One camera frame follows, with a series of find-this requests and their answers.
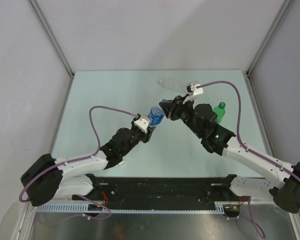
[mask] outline white bracket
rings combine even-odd
[[[137,126],[142,132],[145,134],[147,133],[147,129],[149,127],[149,124],[151,123],[150,118],[148,118],[145,115],[141,115],[138,120],[135,120],[133,124]]]
[[[230,189],[237,196],[251,196],[272,201],[273,197],[269,193],[274,185],[264,178],[249,178],[237,176],[232,182]]]
[[[183,104],[185,104],[188,101],[193,101],[195,99],[197,99],[198,97],[200,97],[200,95],[204,94],[204,90],[203,88],[197,88],[198,86],[200,86],[200,84],[195,84],[195,85],[191,85],[190,86],[190,90],[191,92],[189,92],[189,96],[187,96],[185,98],[185,100],[183,101]]]

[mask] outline plastic bottle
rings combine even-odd
[[[217,119],[216,119],[217,124],[221,123],[222,118],[226,114],[225,107],[226,107],[226,104],[222,101],[222,102],[219,103],[218,106],[216,106],[213,109],[213,111],[217,114]]]
[[[179,84],[179,83],[176,83],[176,82],[173,82],[173,81],[170,81],[167,79],[163,79],[163,78],[160,78],[157,81],[157,83],[159,85],[161,85],[162,87],[164,87],[165,89],[168,89],[168,90],[180,93],[180,94],[185,95],[188,93],[186,84]]]
[[[159,123],[161,123],[162,119],[165,116],[165,112],[162,110],[162,108],[157,105],[153,106],[148,114],[148,118],[151,119],[150,126],[156,126]]]

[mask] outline wire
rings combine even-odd
[[[242,196],[239,196],[239,199],[240,199],[240,202],[242,202],[239,205],[239,207],[241,207],[245,203],[245,200],[244,200],[244,198]]]
[[[105,206],[108,204],[108,198],[107,198],[107,195],[104,191],[101,192],[101,194],[103,195],[103,200],[105,200]]]
[[[266,234],[265,234],[264,230],[261,228],[261,226],[255,220],[255,217],[254,217],[254,215],[252,213],[252,209],[251,209],[250,203],[251,203],[251,197],[249,197],[249,199],[248,199],[248,207],[249,207],[249,212],[250,212],[251,218],[246,217],[246,216],[228,217],[226,213],[224,213],[224,215],[226,216],[227,220],[245,219],[245,220],[248,220],[248,221],[252,222],[253,225],[254,225],[254,228],[255,228],[256,232],[258,233],[258,235],[260,236],[260,238],[266,239]]]
[[[74,215],[68,216],[68,217],[66,217],[66,218],[64,218],[64,219],[62,219],[62,220],[60,220],[60,221],[56,221],[56,222],[52,222],[52,223],[42,222],[42,221],[40,220],[40,215],[38,215],[38,216],[36,217],[37,221],[38,221],[40,224],[42,224],[42,225],[54,226],[54,225],[60,224],[60,223],[62,223],[62,222],[64,222],[64,221],[67,221],[67,220],[69,220],[69,219],[76,218],[76,217],[86,217],[88,220],[90,220],[90,219],[102,220],[102,219],[107,219],[107,218],[109,218],[109,217],[112,215],[111,210],[110,210],[109,208],[107,208],[105,205],[102,205],[102,204],[100,204],[100,203],[97,203],[97,202],[95,202],[95,201],[92,201],[92,200],[86,198],[85,196],[82,196],[82,195],[79,195],[79,194],[78,194],[78,196],[79,196],[80,198],[82,198],[82,199],[84,199],[84,200],[86,200],[86,201],[88,201],[88,202],[94,204],[94,205],[97,205],[97,206],[102,207],[103,209],[107,210],[107,211],[109,212],[109,214],[108,214],[107,216],[104,216],[104,217],[94,217],[94,216],[87,215],[87,214],[85,214],[85,213],[78,213],[78,214],[74,214]]]
[[[92,129],[93,129],[93,132],[94,132],[94,134],[95,134],[95,137],[96,137],[96,139],[97,139],[97,142],[98,142],[98,147],[97,147],[96,151],[92,154],[92,156],[96,156],[96,155],[98,154],[98,152],[100,151],[100,147],[101,147],[100,138],[99,138],[99,136],[98,136],[98,134],[97,134],[97,130],[96,130],[95,125],[94,125],[94,122],[93,122],[93,120],[92,120],[92,111],[93,111],[94,109],[107,109],[107,110],[111,110],[111,111],[115,111],[115,112],[120,112],[120,113],[128,114],[128,115],[130,115],[130,116],[133,116],[134,118],[137,116],[136,114],[133,114],[133,113],[131,113],[131,112],[124,111],[124,110],[120,110],[120,109],[116,109],[116,108],[112,108],[112,107],[108,107],[108,106],[93,106],[92,108],[90,108],[90,110],[89,110],[90,124],[91,124],[91,127],[92,127]],[[64,165],[64,164],[66,164],[66,163],[67,163],[67,164],[69,164],[69,163],[74,163],[74,162],[78,162],[78,161],[82,161],[82,160],[88,159],[88,158],[90,158],[90,157],[91,157],[91,156],[89,155],[89,156],[79,157],[79,158],[72,159],[72,160],[68,160],[68,161],[63,161],[63,162],[60,162],[60,163],[58,163],[58,164],[55,164],[55,165],[50,166],[50,167],[48,167],[47,169],[43,170],[43,171],[40,172],[38,175],[36,175],[31,181],[29,181],[28,184],[24,187],[24,189],[21,191],[21,193],[20,193],[20,195],[19,195],[19,201],[20,201],[21,203],[27,203],[27,202],[30,201],[29,199],[23,199],[22,197],[23,197],[23,195],[25,194],[25,192],[28,190],[28,188],[29,188],[29,187],[30,187],[30,186],[31,186],[38,178],[40,178],[42,175],[46,174],[47,172],[51,171],[51,170],[54,169],[54,168],[57,168],[57,167],[59,167],[59,166],[61,166],[61,165]],[[95,201],[92,201],[92,200],[86,198],[85,196],[82,196],[82,195],[79,195],[79,194],[78,194],[78,196],[81,197],[82,199],[84,199],[84,200],[86,200],[86,201],[92,203],[92,204],[95,204],[95,205],[97,205],[97,206],[101,206],[103,209],[106,209],[106,210],[109,212],[109,215],[107,215],[107,216],[105,216],[105,217],[93,217],[93,216],[88,216],[88,217],[87,217],[88,220],[89,220],[89,219],[96,219],[96,220],[107,219],[107,218],[109,218],[109,217],[111,216],[111,214],[112,214],[112,213],[111,213],[111,210],[110,210],[109,208],[107,208],[105,205],[102,205],[102,204],[99,204],[99,203],[97,203],[97,202],[95,202]],[[105,196],[105,199],[106,199],[105,204],[107,204],[107,203],[108,203],[108,198],[107,198],[106,194],[104,194],[104,196]],[[74,215],[71,215],[71,216],[69,216],[69,217],[66,217],[65,219],[63,219],[63,220],[61,220],[61,221],[57,221],[57,222],[54,222],[54,223],[44,223],[44,222],[42,222],[42,221],[40,220],[39,217],[37,218],[37,220],[38,220],[41,224],[52,226],[52,225],[56,225],[56,224],[59,224],[59,223],[61,223],[61,222],[64,222],[64,221],[66,221],[66,220],[68,220],[68,219],[72,219],[72,218],[74,218],[74,217],[79,217],[79,216],[86,216],[86,215],[85,215],[85,214],[74,214]]]
[[[260,153],[258,153],[256,151],[254,151],[254,150],[252,150],[250,148],[248,149],[248,147],[244,144],[244,142],[242,141],[241,136],[240,136],[241,96],[240,96],[238,88],[232,82],[229,82],[229,81],[213,81],[213,82],[209,82],[209,83],[197,86],[196,88],[197,89],[204,88],[204,87],[207,87],[207,86],[210,86],[210,85],[214,85],[214,84],[228,84],[228,85],[232,86],[234,88],[235,92],[236,92],[236,95],[238,97],[238,120],[237,120],[237,124],[236,124],[236,138],[238,139],[238,142],[242,145],[242,147],[246,151],[248,151],[248,152],[250,152],[250,153],[252,153],[252,154],[254,154],[254,155],[262,158],[263,160],[266,160],[267,162],[275,165],[280,170],[282,170],[282,171],[286,172],[287,174],[289,174],[290,176],[294,177],[300,183],[300,178],[297,175],[295,175],[293,172],[289,171],[288,169],[286,169],[285,167],[283,167],[279,163],[277,163],[275,161],[272,161],[270,158],[268,158],[268,157],[266,157],[266,156],[264,156],[264,155],[262,155],[262,154],[260,154]]]
[[[90,108],[90,111],[89,111],[89,119],[90,119],[90,123],[91,123],[91,127],[93,129],[93,132],[96,136],[96,139],[97,139],[97,142],[98,142],[98,147],[96,149],[96,151],[92,154],[92,156],[96,156],[98,154],[98,152],[100,151],[100,147],[101,147],[101,143],[100,143],[100,138],[97,134],[97,131],[96,131],[96,128],[95,128],[95,125],[93,123],[93,120],[92,120],[92,110],[93,109],[107,109],[107,110],[112,110],[112,111],[116,111],[116,112],[120,112],[120,113],[124,113],[124,114],[128,114],[130,116],[133,116],[133,117],[136,117],[135,114],[131,113],[131,112],[128,112],[128,111],[123,111],[123,110],[120,110],[120,109],[116,109],[116,108],[112,108],[112,107],[108,107],[108,106],[93,106],[92,108]],[[29,202],[30,200],[29,199],[23,199],[23,195],[25,194],[25,192],[28,190],[28,188],[38,179],[40,178],[42,175],[46,174],[47,172],[51,171],[52,169],[54,168],[57,168],[61,165],[64,165],[64,164],[70,164],[70,163],[74,163],[74,162],[78,162],[78,161],[82,161],[82,160],[85,160],[85,159],[89,159],[91,156],[88,155],[88,156],[84,156],[84,157],[79,157],[79,158],[76,158],[76,159],[72,159],[72,160],[68,160],[68,161],[63,161],[63,162],[60,162],[58,164],[55,164],[53,166],[50,166],[48,168],[46,168],[45,170],[43,170],[42,172],[40,172],[38,175],[36,175],[33,179],[31,179],[31,181],[28,182],[28,184],[24,187],[24,189],[21,191],[20,195],[19,195],[19,201],[21,203],[27,203]]]

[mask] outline metal plate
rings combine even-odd
[[[296,240],[289,214],[270,204],[252,205],[266,239]],[[48,223],[72,213],[37,213]],[[241,216],[249,216],[244,205]],[[105,220],[76,217],[55,226],[34,222],[30,240],[259,240],[253,224],[221,214],[113,214]]]

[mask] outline white cable tray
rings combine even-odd
[[[38,213],[107,213],[107,210],[88,210],[90,203],[48,202],[38,206]],[[215,210],[128,210],[111,209],[113,214],[224,214],[222,204],[215,204]]]

